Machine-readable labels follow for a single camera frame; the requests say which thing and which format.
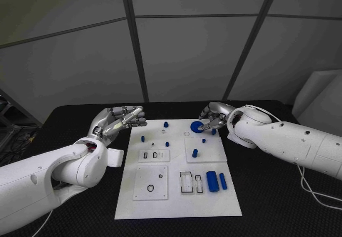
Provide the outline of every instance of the blue cylinder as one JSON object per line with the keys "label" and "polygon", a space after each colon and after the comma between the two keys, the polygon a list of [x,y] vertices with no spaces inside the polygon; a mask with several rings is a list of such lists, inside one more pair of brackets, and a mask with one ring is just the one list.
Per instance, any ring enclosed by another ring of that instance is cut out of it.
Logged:
{"label": "blue cylinder", "polygon": [[210,191],[217,192],[220,190],[220,183],[216,171],[207,172],[207,180],[208,180]]}
{"label": "blue cylinder", "polygon": [[198,149],[194,149],[194,152],[193,152],[193,157],[197,158],[198,157]]}
{"label": "blue cylinder", "polygon": [[223,189],[227,189],[227,180],[226,180],[226,175],[223,173],[220,174],[220,179],[221,179]]}

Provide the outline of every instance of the blue disk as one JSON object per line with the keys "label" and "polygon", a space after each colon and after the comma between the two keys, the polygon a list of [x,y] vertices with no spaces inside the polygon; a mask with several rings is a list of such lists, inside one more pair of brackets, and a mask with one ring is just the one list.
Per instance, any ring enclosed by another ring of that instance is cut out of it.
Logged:
{"label": "blue disk", "polygon": [[195,133],[204,132],[204,131],[198,130],[198,127],[200,127],[200,126],[204,126],[204,123],[203,123],[201,121],[193,122],[193,124],[191,124],[191,130],[193,130]]}

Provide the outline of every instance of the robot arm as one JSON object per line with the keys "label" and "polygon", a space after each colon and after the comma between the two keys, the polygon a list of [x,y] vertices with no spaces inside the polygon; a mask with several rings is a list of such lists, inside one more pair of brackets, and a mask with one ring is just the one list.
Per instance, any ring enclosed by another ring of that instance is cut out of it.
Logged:
{"label": "robot arm", "polygon": [[[211,102],[210,107],[213,104],[226,110],[229,108],[220,102]],[[239,109],[230,107],[226,124],[230,131],[229,139],[236,143],[249,148],[259,147],[285,161],[342,180],[341,137],[291,122],[273,123],[269,115],[253,106]]]}
{"label": "robot arm", "polygon": [[[107,149],[119,132],[146,126],[144,107],[105,109],[74,145],[0,168],[0,235],[17,230],[94,187],[107,166],[120,167],[123,151]],[[51,177],[63,185],[53,187]]]}

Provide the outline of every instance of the black table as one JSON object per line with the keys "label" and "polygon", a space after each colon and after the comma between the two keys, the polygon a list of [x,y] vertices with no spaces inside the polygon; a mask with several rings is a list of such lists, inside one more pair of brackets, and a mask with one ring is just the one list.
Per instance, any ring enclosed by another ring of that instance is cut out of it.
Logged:
{"label": "black table", "polygon": [[[227,103],[236,107],[253,104],[269,110],[284,121],[298,123],[291,110],[279,101]],[[92,121],[102,109],[122,105],[58,107],[25,157],[71,145],[87,135]],[[126,105],[145,106],[146,119],[194,119],[208,102]],[[99,185],[56,209],[38,236],[341,236],[342,211],[324,207],[302,189],[296,166],[260,149],[249,149],[230,141],[227,128],[220,130],[220,135],[243,216],[115,220],[123,167],[109,167]],[[129,139],[131,129],[120,132],[110,148],[128,152]],[[307,178],[314,190],[341,197],[340,180],[312,170],[308,170]],[[47,217],[48,215],[5,236],[32,236]]]}

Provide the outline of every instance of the robotic hand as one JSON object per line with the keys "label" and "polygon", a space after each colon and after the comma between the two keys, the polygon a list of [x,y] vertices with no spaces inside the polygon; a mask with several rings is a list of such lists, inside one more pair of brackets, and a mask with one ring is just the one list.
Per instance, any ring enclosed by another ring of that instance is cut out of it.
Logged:
{"label": "robotic hand", "polygon": [[[119,132],[146,126],[144,107],[105,109],[89,136],[74,145],[0,168],[0,235],[17,230],[94,187],[107,166],[120,167],[123,151],[107,149]],[[51,178],[61,182],[53,187]]]}
{"label": "robotic hand", "polygon": [[211,122],[200,132],[229,126],[229,139],[249,148],[260,148],[285,161],[342,180],[342,138],[291,122],[273,122],[266,110],[255,106],[234,108],[211,102],[200,119]]}

